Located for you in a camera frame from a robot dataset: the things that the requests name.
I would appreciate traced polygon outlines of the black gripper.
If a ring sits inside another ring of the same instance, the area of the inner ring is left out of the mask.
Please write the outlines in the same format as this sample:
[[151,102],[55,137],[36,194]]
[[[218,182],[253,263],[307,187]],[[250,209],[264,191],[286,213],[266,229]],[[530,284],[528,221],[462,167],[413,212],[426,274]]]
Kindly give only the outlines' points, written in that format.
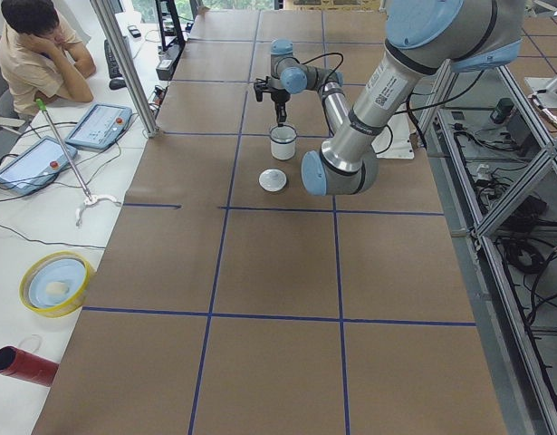
[[269,94],[274,102],[276,125],[282,126],[287,121],[286,103],[290,100],[291,94],[281,87],[276,87],[272,77],[266,76],[264,79],[256,78],[254,81],[256,101],[262,102],[265,94]]

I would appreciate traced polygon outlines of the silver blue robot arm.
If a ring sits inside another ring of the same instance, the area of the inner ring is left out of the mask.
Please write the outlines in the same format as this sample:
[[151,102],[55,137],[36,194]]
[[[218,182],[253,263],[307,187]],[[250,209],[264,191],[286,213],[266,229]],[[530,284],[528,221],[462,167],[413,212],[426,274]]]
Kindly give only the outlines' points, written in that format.
[[269,93],[283,124],[291,95],[317,92],[333,135],[303,156],[303,185],[314,196],[361,193],[378,173],[372,142],[418,82],[444,61],[455,73],[510,63],[520,52],[523,17],[522,1],[394,1],[383,58],[353,104],[338,72],[300,63],[284,39],[273,41],[270,74],[254,83],[255,97]]

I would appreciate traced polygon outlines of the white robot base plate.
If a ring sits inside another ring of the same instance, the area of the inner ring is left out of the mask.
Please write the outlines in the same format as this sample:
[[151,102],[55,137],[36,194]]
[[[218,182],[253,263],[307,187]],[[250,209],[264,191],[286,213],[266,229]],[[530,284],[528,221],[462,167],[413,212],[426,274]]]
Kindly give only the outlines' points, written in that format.
[[410,120],[406,113],[402,113],[389,120],[387,127],[371,146],[379,159],[412,160],[415,154],[410,135]]

